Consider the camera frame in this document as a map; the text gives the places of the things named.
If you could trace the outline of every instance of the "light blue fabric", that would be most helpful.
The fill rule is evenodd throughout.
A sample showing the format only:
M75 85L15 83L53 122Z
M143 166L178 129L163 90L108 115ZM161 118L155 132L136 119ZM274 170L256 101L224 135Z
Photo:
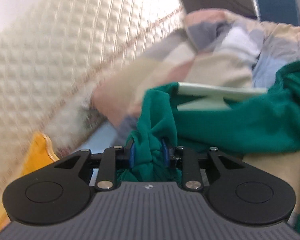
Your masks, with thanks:
M117 132L115 128L107 121L77 150L87 148L90 149L92 153L103 153L106 148L111 147L111 143L116 137Z
M271 87L275 81L275 74L286 64L285 60L275 59L261 53L258 63L252 71L252 86L254 88Z

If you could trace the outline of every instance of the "gray fabric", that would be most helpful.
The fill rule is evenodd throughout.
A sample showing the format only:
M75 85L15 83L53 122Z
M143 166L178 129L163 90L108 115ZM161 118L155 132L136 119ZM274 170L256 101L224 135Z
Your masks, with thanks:
M125 145L127 138L131 131L137 129L138 119L135 117L127 116L117 128L117 137L112 142L112 146Z
M232 24L225 22L209 23L201 22L188 27L188 34L198 51L205 49L212 42L216 41L221 33L227 33Z
M186 41L188 36L184 29L175 30L171 33L167 38L163 39L162 41L154 44L149 49L140 56L141 58L152 58L159 61L162 61L170 54L173 49L175 49L180 43Z
M284 38L269 36L252 71L253 87L269 88L274 84L277 71L289 62L300 59L300 45Z
M300 25L296 0L258 0L262 21Z
M249 37L257 45L258 49L262 49L264 42L264 32L262 30L252 30L249 32Z

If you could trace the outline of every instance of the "silver rivet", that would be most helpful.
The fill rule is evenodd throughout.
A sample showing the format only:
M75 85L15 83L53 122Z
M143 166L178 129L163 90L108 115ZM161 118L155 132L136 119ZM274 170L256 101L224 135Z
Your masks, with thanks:
M209 150L212 152L217 152L219 149L217 147L210 147Z
M109 180L102 180L98 182L97 186L98 188L110 189L113 187L113 183Z
M186 187L190 189L198 189L201 187L201 183L196 180L190 180L186 182Z

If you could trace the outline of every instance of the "pink fabric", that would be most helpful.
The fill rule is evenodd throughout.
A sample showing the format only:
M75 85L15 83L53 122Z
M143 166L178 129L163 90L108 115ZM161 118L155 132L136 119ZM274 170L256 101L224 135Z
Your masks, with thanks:
M226 20L225 11L222 9L202 9L189 13L185 17L185 25L190 27L201 22L220 22Z
M194 61L191 60L183 65L172 68L166 76L163 76L163 79L161 80L153 79L154 80L153 87L158 87L171 82L184 81L184 79L186 78L186 76L188 75L191 69L193 62ZM137 99L137 101L132 102L131 105L129 106L127 114L138 118L141 114L142 101L143 99L141 100Z
M119 125L122 119L125 117L129 102L125 98L118 97L116 93L112 93L110 86L101 85L93 92L91 101L93 107L105 115L108 120L115 126Z

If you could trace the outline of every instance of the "green cloth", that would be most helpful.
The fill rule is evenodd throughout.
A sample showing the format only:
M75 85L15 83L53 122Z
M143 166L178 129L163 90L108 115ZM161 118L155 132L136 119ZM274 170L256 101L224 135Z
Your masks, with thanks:
M178 111L177 105L198 97L177 92L178 83L146 92L137 130L130 135L135 167L122 171L119 180L180 182L180 171L163 165L162 138L199 152L211 146L236 155L300 150L300 61L282 67L267 94L228 102L229 110Z

